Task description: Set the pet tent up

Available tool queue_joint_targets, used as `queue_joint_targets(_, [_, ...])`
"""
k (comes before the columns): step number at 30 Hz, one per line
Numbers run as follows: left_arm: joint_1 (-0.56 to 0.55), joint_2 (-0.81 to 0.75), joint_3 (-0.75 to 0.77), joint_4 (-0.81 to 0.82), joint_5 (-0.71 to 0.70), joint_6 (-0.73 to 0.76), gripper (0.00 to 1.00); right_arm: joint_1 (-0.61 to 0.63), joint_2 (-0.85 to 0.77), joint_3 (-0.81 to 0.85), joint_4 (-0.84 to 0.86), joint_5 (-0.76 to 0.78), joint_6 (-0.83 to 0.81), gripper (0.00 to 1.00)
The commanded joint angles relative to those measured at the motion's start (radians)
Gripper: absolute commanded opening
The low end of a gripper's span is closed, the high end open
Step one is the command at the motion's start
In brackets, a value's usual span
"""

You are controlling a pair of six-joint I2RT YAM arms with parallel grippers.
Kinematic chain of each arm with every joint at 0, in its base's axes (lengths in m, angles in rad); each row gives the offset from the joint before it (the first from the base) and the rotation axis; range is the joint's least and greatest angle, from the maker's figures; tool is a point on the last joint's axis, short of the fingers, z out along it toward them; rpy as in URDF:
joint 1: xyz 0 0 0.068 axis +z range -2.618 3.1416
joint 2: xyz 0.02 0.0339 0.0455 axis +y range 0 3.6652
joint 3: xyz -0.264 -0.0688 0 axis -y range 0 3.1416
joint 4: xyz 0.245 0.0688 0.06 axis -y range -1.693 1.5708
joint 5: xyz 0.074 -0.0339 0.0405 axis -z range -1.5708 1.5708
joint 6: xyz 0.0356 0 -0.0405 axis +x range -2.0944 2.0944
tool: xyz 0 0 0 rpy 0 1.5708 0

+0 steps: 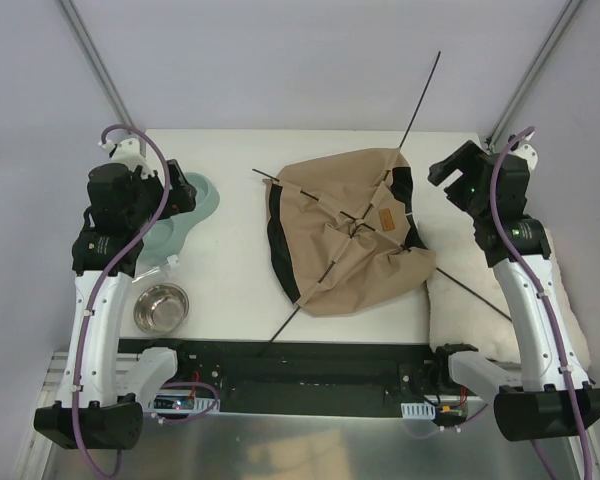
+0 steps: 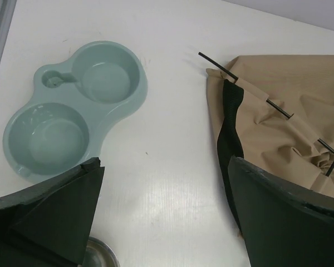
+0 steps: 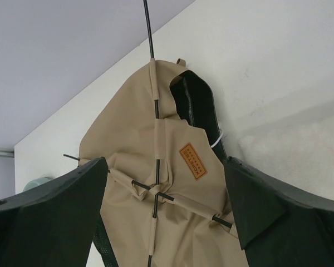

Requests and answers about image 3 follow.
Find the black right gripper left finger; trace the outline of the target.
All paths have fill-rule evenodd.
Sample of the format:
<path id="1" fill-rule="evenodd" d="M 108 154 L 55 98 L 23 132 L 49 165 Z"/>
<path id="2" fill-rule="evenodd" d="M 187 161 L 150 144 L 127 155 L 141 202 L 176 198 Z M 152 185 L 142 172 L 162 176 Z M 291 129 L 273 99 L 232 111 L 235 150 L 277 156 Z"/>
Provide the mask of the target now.
<path id="1" fill-rule="evenodd" d="M 0 200 L 0 266 L 85 266 L 107 171 L 101 157 Z"/>

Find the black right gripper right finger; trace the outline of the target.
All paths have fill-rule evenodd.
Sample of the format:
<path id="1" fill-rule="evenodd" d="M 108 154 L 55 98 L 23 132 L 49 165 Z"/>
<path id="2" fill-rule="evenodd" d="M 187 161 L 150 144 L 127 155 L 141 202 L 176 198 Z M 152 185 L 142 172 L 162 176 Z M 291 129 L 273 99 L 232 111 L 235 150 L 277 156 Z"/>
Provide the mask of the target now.
<path id="1" fill-rule="evenodd" d="M 334 201 L 235 157 L 223 162 L 240 247 L 249 266 L 334 266 Z"/>

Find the beige fabric pet tent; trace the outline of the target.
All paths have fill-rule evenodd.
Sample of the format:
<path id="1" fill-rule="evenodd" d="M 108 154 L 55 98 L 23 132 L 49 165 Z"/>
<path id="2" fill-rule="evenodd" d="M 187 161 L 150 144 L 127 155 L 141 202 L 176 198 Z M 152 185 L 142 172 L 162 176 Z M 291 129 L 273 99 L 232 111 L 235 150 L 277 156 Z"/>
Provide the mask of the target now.
<path id="1" fill-rule="evenodd" d="M 131 75 L 87 130 L 79 165 L 104 157 L 109 172 L 99 237 L 118 266 L 247 266 L 217 137 L 182 118 L 178 93 L 207 91 L 184 61 L 153 60 Z M 155 118 L 154 101 L 159 101 Z M 156 159 L 160 181 L 155 183 Z M 136 180 L 151 187 L 147 191 Z M 154 196 L 159 197 L 153 218 Z M 232 224 L 228 228 L 212 216 Z"/>

